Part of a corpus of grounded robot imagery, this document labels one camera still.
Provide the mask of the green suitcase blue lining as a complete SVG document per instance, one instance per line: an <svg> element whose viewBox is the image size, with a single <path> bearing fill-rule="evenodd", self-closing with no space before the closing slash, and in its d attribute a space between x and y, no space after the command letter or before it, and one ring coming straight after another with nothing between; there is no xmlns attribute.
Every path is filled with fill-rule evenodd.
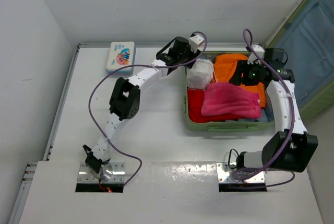
<svg viewBox="0 0 334 224"><path fill-rule="evenodd" d="M276 72L288 80L295 81L294 97L303 120L310 119L333 104L333 0L302 0L290 18L281 27L266 49L265 60ZM273 55L280 52L278 58ZM238 61L233 73L234 85L263 85L267 88L277 77L267 67ZM190 105L195 98L185 97L187 126L192 131L241 132L266 128L274 122L269 96L262 113L264 120L195 120L195 108Z"/></svg>

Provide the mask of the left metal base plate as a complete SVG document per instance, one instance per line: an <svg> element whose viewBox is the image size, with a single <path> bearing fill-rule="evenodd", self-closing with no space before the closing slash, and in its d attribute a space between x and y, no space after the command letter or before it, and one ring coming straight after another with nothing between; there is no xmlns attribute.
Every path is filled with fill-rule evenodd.
<svg viewBox="0 0 334 224"><path fill-rule="evenodd" d="M111 162L103 164L98 173L94 172L85 163L79 166L77 183L79 184L123 184L125 181L125 163Z"/></svg>

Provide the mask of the white plastic bag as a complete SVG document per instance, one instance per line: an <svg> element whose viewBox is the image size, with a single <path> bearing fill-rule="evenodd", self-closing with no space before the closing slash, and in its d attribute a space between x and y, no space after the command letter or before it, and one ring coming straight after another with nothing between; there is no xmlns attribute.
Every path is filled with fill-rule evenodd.
<svg viewBox="0 0 334 224"><path fill-rule="evenodd" d="M214 74L213 62L197 59L192 68L186 68L186 84L190 89L205 90L211 83Z"/></svg>

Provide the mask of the white first aid box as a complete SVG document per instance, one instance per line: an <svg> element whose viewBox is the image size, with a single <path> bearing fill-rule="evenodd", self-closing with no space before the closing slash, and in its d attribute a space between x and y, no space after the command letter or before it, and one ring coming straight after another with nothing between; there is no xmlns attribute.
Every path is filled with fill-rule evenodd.
<svg viewBox="0 0 334 224"><path fill-rule="evenodd" d="M106 63L106 71L114 72L118 76L131 76L135 63L136 47L133 41L114 41L110 45L110 51Z"/></svg>

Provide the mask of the metal base plate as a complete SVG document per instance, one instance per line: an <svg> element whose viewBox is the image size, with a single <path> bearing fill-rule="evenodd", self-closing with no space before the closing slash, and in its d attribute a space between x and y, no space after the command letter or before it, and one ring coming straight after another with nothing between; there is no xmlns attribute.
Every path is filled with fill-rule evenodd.
<svg viewBox="0 0 334 224"><path fill-rule="evenodd" d="M219 185L232 185L232 184L265 184L264 172L261 172L248 180L238 181L232 178L232 172L227 162L217 162L217 177Z"/></svg>
<svg viewBox="0 0 334 224"><path fill-rule="evenodd" d="M85 163L79 166L77 183L79 184L123 184L125 181L125 163L111 162L103 164L98 173L94 172Z"/></svg>

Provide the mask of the orange cloth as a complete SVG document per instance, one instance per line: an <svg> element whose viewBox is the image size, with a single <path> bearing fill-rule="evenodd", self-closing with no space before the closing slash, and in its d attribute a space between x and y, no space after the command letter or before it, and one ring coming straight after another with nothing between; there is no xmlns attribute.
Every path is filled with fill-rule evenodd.
<svg viewBox="0 0 334 224"><path fill-rule="evenodd" d="M217 56L213 64L214 75L211 83L228 82L236 70L237 62L247 62L247 60L248 57L241 53L227 53ZM248 92L258 93L261 108L266 107L266 95L263 83L255 86L241 85L241 87Z"/></svg>

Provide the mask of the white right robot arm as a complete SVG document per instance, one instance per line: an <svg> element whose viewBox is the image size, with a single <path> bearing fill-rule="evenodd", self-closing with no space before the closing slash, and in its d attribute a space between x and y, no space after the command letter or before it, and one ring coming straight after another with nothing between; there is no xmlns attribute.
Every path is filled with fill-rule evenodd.
<svg viewBox="0 0 334 224"><path fill-rule="evenodd" d="M248 61L240 61L232 78L234 85L263 83L275 120L274 136L261 151L242 152L232 177L248 180L266 170L303 172L311 160L318 139L310 135L301 119L295 98L295 79L290 69L273 68L252 46Z"/></svg>

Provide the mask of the pink towel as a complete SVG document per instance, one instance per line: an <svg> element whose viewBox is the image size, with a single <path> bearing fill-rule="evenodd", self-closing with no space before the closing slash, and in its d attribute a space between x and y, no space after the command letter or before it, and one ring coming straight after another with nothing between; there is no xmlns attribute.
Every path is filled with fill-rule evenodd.
<svg viewBox="0 0 334 224"><path fill-rule="evenodd" d="M228 82L209 84L204 91L202 116L234 114L243 118L261 117L260 97Z"/></svg>

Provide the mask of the blue denim garment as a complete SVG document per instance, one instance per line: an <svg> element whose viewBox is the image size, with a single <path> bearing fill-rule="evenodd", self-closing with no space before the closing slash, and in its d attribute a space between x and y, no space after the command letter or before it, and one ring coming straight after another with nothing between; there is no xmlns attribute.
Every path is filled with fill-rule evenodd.
<svg viewBox="0 0 334 224"><path fill-rule="evenodd" d="M261 117L256 119L249 119L249 118L243 118L243 119L237 119L237 120L228 120L228 122L268 122L268 117L266 115L266 112L264 109L261 110Z"/></svg>

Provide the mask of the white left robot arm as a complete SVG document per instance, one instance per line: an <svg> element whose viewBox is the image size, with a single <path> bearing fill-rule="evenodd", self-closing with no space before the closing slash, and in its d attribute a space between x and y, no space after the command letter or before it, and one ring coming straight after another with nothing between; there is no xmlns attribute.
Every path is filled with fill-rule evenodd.
<svg viewBox="0 0 334 224"><path fill-rule="evenodd" d="M150 65L141 64L142 70L128 78L118 78L109 100L109 118L104 128L98 127L102 136L93 148L84 146L85 164L95 173L102 170L111 159L112 141L120 136L130 119L139 112L140 95L160 78L181 66L191 66L207 47L207 37L194 32L188 39L176 37L159 52Z"/></svg>

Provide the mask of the red cloth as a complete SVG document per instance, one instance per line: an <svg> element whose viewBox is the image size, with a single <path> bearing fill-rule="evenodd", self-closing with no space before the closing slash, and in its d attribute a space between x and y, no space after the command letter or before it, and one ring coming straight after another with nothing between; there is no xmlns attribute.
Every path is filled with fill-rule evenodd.
<svg viewBox="0 0 334 224"><path fill-rule="evenodd" d="M227 120L237 121L242 119L235 114L223 114L218 116L202 116L201 108L204 101L204 91L187 89L188 115L195 123L224 122Z"/></svg>

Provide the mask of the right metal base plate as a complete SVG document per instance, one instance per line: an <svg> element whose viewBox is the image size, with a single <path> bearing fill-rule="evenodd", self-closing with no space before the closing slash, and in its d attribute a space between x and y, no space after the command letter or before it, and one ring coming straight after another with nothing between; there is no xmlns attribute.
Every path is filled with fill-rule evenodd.
<svg viewBox="0 0 334 224"><path fill-rule="evenodd" d="M265 184L264 172L261 172L248 180L238 181L232 178L232 172L227 162L217 162L217 177L219 185L232 185L232 184Z"/></svg>

